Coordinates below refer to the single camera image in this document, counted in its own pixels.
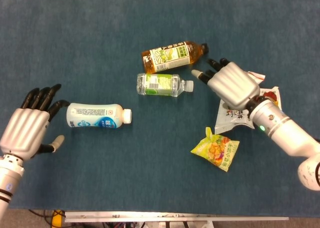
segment black fingertip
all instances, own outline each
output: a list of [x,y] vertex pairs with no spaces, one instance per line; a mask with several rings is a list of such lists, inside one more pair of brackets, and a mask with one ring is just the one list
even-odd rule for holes
[[60,100],[60,102],[61,102],[61,107],[68,107],[70,105],[70,103],[65,100]]
[[56,85],[54,85],[51,89],[55,89],[55,91],[58,91],[61,88],[61,84],[57,83]]
[[214,68],[217,72],[219,72],[222,68],[222,66],[215,60],[213,59],[208,59],[207,63]]
[[220,59],[220,64],[224,67],[227,66],[230,61],[228,61],[225,57]]
[[209,52],[209,47],[206,43],[201,44],[201,49],[202,49],[203,54],[207,54]]
[[34,88],[32,89],[25,97],[25,100],[23,101],[22,105],[20,108],[22,109],[25,109],[25,108],[28,108],[29,107],[29,104],[30,104],[30,101],[34,98],[34,96],[36,94],[38,94],[40,91],[40,89],[37,87],[37,88]]
[[52,87],[50,88],[47,96],[44,97],[44,100],[43,100],[43,102],[42,102],[41,105],[40,105],[40,108],[39,108],[40,111],[46,111],[46,110],[49,108],[49,106],[50,106],[50,104],[51,104],[51,102],[52,102],[53,97],[55,96],[56,92],[57,92],[60,88],[61,88],[61,84],[60,84],[60,83],[58,83],[58,84],[56,84],[56,85],[54,85],[54,86],[52,86]]

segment metal frame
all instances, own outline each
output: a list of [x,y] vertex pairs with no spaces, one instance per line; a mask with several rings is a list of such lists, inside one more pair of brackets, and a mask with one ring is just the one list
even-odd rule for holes
[[289,217],[227,217],[206,214],[158,212],[66,212],[66,223],[90,222],[222,222],[287,221]]

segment floor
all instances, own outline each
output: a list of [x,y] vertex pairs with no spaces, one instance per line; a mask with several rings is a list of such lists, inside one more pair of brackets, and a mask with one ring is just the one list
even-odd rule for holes
[[[320,218],[291,218],[275,222],[214,222],[214,228],[319,228]],[[49,228],[43,218],[28,210],[7,210],[0,228]],[[88,228],[102,228],[101,224],[88,224]]]

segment white bottle cap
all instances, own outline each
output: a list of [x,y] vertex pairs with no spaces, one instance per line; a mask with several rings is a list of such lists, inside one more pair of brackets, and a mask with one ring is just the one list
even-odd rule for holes
[[184,91],[185,92],[193,92],[194,91],[194,82],[193,81],[185,81],[184,82],[185,84],[184,84]]
[[131,123],[131,118],[132,118],[131,109],[124,109],[122,116],[123,116],[123,123],[124,124]]

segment yellow snack bag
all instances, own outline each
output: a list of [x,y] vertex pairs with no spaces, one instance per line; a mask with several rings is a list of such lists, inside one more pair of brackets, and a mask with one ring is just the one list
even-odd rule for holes
[[205,136],[191,153],[205,158],[227,172],[239,146],[239,141],[212,134],[210,127],[205,128]]

